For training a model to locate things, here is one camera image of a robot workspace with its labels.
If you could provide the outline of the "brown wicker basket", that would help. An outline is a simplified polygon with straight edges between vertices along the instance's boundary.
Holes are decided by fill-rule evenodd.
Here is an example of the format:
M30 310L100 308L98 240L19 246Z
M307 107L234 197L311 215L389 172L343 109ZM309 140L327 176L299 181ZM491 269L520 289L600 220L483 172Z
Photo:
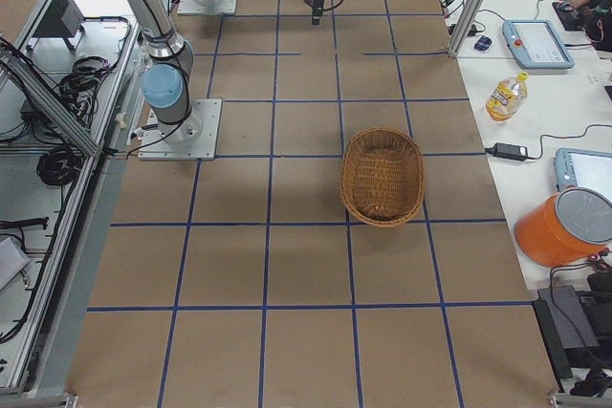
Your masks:
M425 196L424 158L405 132L372 127L349 141L342 160L341 199L355 219L377 227L411 221Z

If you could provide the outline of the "small dark blue pouch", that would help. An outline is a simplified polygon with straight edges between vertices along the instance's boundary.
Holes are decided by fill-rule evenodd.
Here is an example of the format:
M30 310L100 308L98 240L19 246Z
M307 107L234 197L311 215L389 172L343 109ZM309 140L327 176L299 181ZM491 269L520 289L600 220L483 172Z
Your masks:
M487 51L492 45L492 40L486 35L482 35L478 38L478 40L474 43L473 48L476 51L484 52Z

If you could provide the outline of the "orange juice bottle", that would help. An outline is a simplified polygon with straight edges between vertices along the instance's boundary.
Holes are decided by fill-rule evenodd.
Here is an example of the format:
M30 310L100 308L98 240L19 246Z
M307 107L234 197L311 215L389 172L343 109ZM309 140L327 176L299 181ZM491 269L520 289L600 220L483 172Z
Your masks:
M487 113L494 121L506 121L518 111L527 99L528 77L528 73L520 72L496 85L485 105Z

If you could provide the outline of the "far blue teach pendant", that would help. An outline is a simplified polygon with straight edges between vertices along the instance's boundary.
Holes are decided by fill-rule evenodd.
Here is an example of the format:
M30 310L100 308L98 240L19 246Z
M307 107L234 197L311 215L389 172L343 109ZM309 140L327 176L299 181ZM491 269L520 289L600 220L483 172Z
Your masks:
M517 64L525 70L568 70L575 62L548 20L506 20L501 31Z

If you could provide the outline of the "blue teach pendant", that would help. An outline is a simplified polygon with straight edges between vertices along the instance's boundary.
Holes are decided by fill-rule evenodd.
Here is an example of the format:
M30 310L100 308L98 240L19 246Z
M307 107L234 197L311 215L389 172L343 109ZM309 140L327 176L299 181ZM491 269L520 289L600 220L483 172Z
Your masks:
M548 20L506 20L501 31L517 64L525 70L568 70L575 62Z
M611 154L592 150L559 148L554 167L557 189L588 188L611 199Z

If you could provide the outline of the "black power adapter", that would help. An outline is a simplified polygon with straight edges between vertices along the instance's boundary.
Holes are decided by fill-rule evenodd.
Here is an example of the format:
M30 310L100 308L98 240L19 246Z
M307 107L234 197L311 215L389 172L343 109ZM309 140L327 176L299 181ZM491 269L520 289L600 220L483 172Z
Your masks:
M485 152L493 157L510 161L526 161L529 158L525 146L503 142L496 142L494 145L486 147Z

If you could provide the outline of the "grey control box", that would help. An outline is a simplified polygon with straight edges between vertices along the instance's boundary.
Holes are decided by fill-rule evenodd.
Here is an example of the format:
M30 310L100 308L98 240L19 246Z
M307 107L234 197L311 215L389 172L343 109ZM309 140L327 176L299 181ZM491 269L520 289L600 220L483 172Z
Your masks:
M52 0L33 33L33 39L60 38L70 51L84 32L84 16L75 0Z

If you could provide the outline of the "near blue teach pendant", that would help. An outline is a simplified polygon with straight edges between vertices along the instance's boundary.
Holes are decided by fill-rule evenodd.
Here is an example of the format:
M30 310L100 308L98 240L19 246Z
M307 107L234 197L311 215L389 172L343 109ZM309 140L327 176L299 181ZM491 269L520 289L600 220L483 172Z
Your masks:
M554 167L557 189L588 188L611 199L611 154L592 150L559 148Z

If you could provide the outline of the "orange bucket with lid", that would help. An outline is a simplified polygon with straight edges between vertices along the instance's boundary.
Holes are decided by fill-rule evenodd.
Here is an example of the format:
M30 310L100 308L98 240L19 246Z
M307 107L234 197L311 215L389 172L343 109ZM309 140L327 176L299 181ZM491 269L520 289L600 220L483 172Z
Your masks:
M514 237L544 267L569 264L611 244L611 202L588 188L566 188L519 219Z

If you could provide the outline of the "black laptop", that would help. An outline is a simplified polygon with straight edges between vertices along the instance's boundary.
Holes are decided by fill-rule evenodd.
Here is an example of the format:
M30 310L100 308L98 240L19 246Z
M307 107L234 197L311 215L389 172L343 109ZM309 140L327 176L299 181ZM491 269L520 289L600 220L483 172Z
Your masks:
M588 368L599 341L575 289L540 289L532 306L555 377L571 378L573 368Z

